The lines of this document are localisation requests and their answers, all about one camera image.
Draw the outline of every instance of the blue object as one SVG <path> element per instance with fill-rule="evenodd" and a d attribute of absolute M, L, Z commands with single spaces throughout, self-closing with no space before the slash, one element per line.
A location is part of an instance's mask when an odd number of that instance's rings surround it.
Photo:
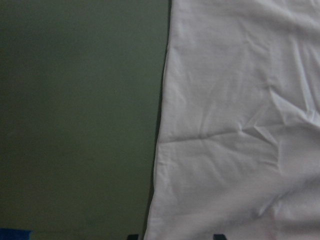
<path fill-rule="evenodd" d="M 29 240 L 31 231 L 0 228 L 0 240 Z"/>

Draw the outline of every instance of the green surface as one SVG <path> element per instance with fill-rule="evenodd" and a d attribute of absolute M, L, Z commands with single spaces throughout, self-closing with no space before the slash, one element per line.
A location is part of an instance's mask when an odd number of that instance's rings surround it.
<path fill-rule="evenodd" d="M 167 0 L 0 0 L 0 228 L 142 234 Z"/>

